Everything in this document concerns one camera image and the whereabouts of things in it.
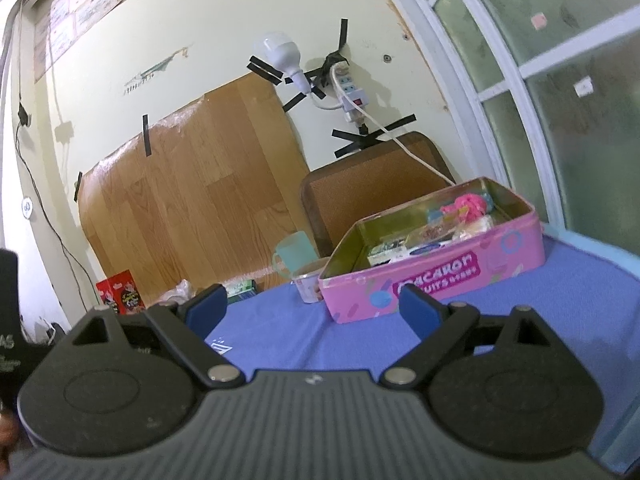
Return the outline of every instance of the pink candy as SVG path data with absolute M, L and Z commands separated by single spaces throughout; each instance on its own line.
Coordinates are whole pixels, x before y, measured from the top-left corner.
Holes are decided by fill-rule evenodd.
M 453 204 L 440 208 L 444 214 L 458 213 L 458 220 L 464 223 L 474 222 L 486 213 L 486 201 L 479 195 L 467 193 L 459 196 Z

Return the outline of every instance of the wooden board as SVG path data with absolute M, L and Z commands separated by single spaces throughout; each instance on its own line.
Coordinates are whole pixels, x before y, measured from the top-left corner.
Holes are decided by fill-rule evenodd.
M 130 269 L 151 304 L 180 280 L 250 275 L 265 288 L 282 238 L 305 230 L 308 167 L 273 86 L 249 74 L 149 128 L 82 177 L 82 229 L 107 276 Z

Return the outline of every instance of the poster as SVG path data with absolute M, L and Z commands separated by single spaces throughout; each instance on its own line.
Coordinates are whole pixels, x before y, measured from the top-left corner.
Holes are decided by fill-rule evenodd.
M 86 31 L 123 0 L 54 0 L 35 26 L 36 82 Z

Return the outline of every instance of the power strip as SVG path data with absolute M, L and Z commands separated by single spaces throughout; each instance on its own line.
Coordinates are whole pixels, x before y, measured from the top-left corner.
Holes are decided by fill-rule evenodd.
M 332 85 L 335 94 L 339 96 L 344 110 L 344 119 L 348 123 L 360 123 L 364 120 L 364 115 L 353 105 L 356 103 L 364 108 L 369 104 L 369 97 L 362 88 L 356 86 L 351 76 L 349 63 L 341 61 L 335 65 L 332 71 Z

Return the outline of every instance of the white cable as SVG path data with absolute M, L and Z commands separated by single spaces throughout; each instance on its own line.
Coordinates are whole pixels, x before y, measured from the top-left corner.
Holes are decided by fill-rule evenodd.
M 20 0 L 20 17 L 18 18 L 18 101 L 22 100 L 22 6 L 24 0 Z
M 316 108 L 320 108 L 321 110 L 339 110 L 340 108 L 342 108 L 342 103 L 340 101 L 338 101 L 337 105 L 324 107 L 320 104 L 319 101 L 314 99 L 315 94 L 313 92 L 311 92 L 310 95 L 311 95 L 311 102 L 314 104 Z
M 391 137 L 391 140 L 393 140 L 393 142 L 395 142 L 398 146 L 400 146 L 402 148 L 402 150 L 407 155 L 409 155 L 413 160 L 415 160 L 416 162 L 419 162 L 425 168 L 428 168 L 429 170 L 433 171 L 433 173 L 435 173 L 437 176 L 439 176 L 440 178 L 444 179 L 445 182 L 451 184 L 452 186 L 456 185 L 456 183 L 453 182 L 448 176 L 443 175 L 438 170 L 436 170 L 433 166 L 431 166 L 431 165 L 427 164 L 426 162 L 424 162 L 419 156 L 414 155 L 412 152 L 410 152 L 409 149 L 402 142 L 400 142 L 398 139 L 396 139 L 396 136 L 394 134 L 392 134 L 382 124 L 380 124 L 377 120 L 375 120 L 373 117 L 371 117 L 371 115 L 367 114 L 366 111 L 364 111 L 361 107 L 359 107 L 356 103 L 354 103 L 353 100 L 350 99 L 347 94 L 345 94 L 344 90 L 342 90 L 342 87 L 337 82 L 336 75 L 335 75 L 335 70 L 336 69 L 337 69 L 337 65 L 334 64 L 331 67 L 331 78 L 335 83 L 334 84 L 334 88 L 335 88 L 335 90 L 337 91 L 337 93 L 339 95 L 344 96 L 347 99 L 347 101 L 349 101 L 354 106 L 354 108 L 356 108 L 356 110 L 359 110 L 361 114 L 363 114 L 365 117 L 369 118 L 377 127 L 379 127 L 383 132 L 385 132 L 389 137 Z

